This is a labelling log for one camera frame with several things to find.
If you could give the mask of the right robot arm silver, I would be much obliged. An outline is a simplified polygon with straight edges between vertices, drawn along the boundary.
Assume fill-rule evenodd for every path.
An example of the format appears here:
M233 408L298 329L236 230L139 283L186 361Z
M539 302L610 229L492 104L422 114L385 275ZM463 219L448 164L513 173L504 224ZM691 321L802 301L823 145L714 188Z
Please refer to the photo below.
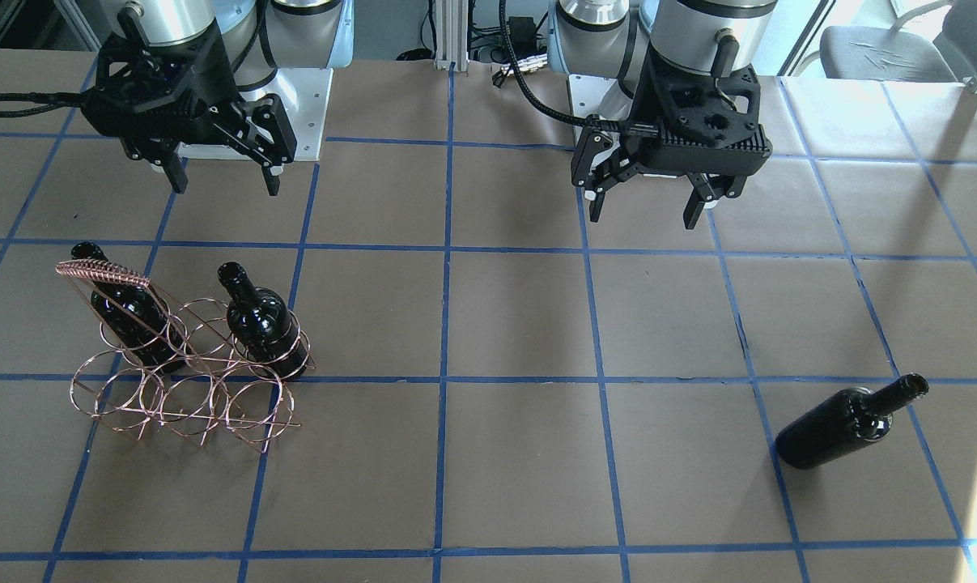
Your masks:
M248 159L270 195L321 148L333 71L354 58L351 1L103 1L111 27L82 113L187 188L182 156Z

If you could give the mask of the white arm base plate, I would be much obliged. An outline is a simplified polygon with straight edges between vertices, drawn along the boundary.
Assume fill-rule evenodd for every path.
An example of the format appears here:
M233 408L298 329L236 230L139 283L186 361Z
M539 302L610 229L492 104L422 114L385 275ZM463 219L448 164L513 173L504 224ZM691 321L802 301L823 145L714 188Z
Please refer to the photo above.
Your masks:
M596 114L607 121L628 118L634 95L634 88L628 82L570 74L568 89L573 116Z
M317 162L325 133L326 112L333 81L332 69L280 69L270 74L259 87L248 86L241 99L257 102L274 93L280 97L296 140L295 162ZM177 154L190 159L248 161L241 151L229 147L225 133L214 130L213 137L199 143L184 143Z

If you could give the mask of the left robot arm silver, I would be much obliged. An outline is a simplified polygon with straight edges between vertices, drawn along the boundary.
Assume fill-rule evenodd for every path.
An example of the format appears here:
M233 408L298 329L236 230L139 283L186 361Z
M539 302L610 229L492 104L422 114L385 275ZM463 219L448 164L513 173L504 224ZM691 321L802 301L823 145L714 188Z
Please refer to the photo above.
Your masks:
M773 1L554 1L551 69L613 81L580 129L571 181L597 222L610 189L638 176L685 177L683 213L739 197L772 152L752 67Z

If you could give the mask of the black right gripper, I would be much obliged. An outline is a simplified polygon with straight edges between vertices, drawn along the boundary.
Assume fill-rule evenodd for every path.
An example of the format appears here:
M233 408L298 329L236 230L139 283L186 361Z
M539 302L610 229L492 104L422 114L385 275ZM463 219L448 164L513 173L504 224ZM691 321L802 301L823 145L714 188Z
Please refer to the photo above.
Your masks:
M119 138L133 161L162 171L184 194L176 149L225 133L229 147L259 163L278 195L297 139L280 96L243 100L213 8L108 8L111 36L100 48L95 85L82 111L97 133Z

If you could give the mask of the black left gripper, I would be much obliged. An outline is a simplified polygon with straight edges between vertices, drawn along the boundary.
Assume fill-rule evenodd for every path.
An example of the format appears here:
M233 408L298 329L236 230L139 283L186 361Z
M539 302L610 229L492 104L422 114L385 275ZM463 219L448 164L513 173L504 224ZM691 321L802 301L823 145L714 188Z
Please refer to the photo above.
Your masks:
M621 135L584 126L571 161L571 182L589 195L589 221L601 217L605 193L639 174L686 176L691 196L683 224L692 230L708 203L742 193L772 155L763 133L761 85L751 66L733 70L740 45L732 31L712 36L717 49L705 73L667 62L650 47L634 92L629 123L655 126L657 135Z

